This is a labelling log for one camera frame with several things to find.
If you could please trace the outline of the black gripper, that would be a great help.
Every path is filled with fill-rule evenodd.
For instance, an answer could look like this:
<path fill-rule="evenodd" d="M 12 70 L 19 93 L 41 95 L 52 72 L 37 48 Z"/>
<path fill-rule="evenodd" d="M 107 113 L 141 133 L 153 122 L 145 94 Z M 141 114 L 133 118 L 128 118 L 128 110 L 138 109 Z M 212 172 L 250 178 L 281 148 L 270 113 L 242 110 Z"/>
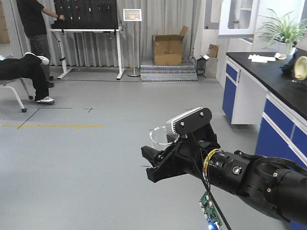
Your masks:
<path fill-rule="evenodd" d="M 153 183 L 184 174 L 201 178 L 203 157 L 206 152 L 220 148 L 217 136 L 207 124 L 180 138 L 176 144 L 165 150 L 148 146 L 141 147 L 142 156 L 153 166 L 146 168 L 147 177 Z"/>

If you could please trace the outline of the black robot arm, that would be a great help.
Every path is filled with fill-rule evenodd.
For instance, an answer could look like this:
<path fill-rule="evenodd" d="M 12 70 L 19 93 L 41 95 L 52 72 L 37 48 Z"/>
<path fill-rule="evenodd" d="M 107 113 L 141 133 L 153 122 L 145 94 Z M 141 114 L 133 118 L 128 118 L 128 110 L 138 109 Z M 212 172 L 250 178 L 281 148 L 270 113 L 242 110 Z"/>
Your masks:
<path fill-rule="evenodd" d="M 210 124 L 182 135 L 165 150 L 148 146 L 142 156 L 154 183 L 184 174 L 239 197 L 250 207 L 275 219 L 307 223 L 307 171 L 284 158 L 221 150 Z"/>

